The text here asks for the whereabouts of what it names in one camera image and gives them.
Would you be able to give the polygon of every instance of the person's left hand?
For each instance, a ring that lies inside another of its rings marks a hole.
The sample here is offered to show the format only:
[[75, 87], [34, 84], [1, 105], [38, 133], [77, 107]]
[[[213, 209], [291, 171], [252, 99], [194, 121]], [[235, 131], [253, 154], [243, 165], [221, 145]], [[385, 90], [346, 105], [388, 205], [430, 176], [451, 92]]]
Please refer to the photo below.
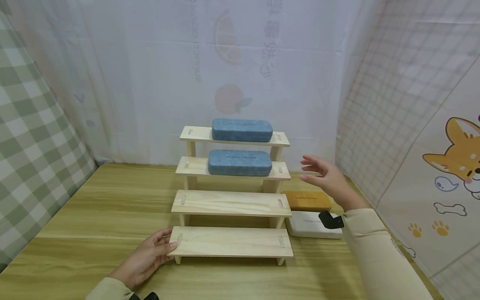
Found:
[[158, 267], [173, 259], [167, 254], [177, 247], [177, 242], [170, 243], [170, 233], [172, 228], [162, 229], [144, 240], [109, 277], [120, 280], [130, 290], [147, 280]]

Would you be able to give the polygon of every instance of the wooden shelf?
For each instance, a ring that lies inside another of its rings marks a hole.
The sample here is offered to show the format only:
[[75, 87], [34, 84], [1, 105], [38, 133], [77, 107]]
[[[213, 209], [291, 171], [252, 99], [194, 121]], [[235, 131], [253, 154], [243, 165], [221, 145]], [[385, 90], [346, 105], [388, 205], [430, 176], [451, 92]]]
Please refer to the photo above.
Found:
[[178, 264], [183, 256], [275, 257], [278, 264], [293, 257], [286, 229], [175, 226], [170, 241], [178, 245], [167, 256]]
[[[208, 158], [182, 156], [180, 163], [175, 171], [176, 174], [186, 176], [226, 176], [212, 175], [207, 169]], [[287, 165], [282, 161], [272, 161], [272, 171], [268, 176], [228, 176], [237, 178], [256, 178], [264, 180], [290, 180], [290, 173]]]
[[236, 142], [236, 141], [218, 141], [212, 138], [212, 127], [185, 126], [180, 135], [182, 141], [190, 142], [208, 142], [221, 144], [243, 144], [258, 146], [290, 147], [290, 142], [284, 132], [274, 131], [272, 139], [267, 143], [262, 142]]
[[172, 213], [216, 216], [291, 217], [284, 194], [178, 190]]

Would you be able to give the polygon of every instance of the hand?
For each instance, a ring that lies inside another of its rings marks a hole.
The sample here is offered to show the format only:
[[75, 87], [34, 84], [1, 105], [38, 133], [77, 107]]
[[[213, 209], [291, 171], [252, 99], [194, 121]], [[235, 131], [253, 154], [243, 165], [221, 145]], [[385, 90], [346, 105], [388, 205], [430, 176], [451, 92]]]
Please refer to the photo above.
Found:
[[348, 184], [345, 176], [343, 176], [342, 172], [340, 172], [335, 165], [314, 155], [304, 155], [301, 164], [307, 165], [301, 168], [302, 170], [318, 172], [320, 175], [300, 175], [300, 179], [321, 188], [332, 197], [344, 211], [370, 208], [362, 197]]
[[169, 243], [170, 233], [172, 228], [162, 229], [144, 240], [109, 277], [120, 280], [130, 290], [147, 280], [158, 267], [173, 259], [167, 254], [177, 247], [177, 242]]

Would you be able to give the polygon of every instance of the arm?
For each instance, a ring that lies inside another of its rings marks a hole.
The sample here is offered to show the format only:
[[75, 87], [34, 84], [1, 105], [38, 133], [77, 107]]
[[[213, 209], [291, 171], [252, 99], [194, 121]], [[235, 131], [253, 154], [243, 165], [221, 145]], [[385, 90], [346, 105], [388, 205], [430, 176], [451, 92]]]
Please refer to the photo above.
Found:
[[432, 299], [373, 209], [349, 210], [343, 221], [369, 299]]
[[117, 279], [105, 277], [88, 294], [86, 300], [129, 300], [133, 292]]
[[300, 179], [322, 188], [340, 205], [347, 245], [357, 259], [370, 300], [428, 300], [430, 293], [395, 245], [375, 211], [349, 186], [340, 170], [316, 156], [303, 156]]
[[129, 300], [132, 290], [147, 280], [177, 247], [170, 243], [172, 228], [162, 229], [144, 240], [133, 253], [88, 294], [86, 300]]

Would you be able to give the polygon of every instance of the wooden table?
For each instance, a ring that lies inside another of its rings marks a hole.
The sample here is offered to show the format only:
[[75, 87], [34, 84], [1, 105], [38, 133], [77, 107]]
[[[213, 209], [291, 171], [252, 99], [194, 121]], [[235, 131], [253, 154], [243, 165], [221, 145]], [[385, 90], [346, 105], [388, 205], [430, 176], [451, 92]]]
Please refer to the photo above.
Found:
[[[179, 225], [170, 214], [183, 178], [174, 167], [100, 167], [0, 274], [2, 299], [84, 299], [146, 237]], [[261, 180], [201, 178], [203, 190], [260, 192]], [[298, 179], [284, 190], [318, 190]], [[334, 213], [342, 213], [334, 204]], [[192, 216], [192, 226], [267, 228], [267, 218]], [[357, 264], [343, 240], [290, 237], [295, 259], [185, 257], [170, 262], [137, 293], [176, 299], [366, 299]], [[441, 299], [427, 282], [436, 299]]]

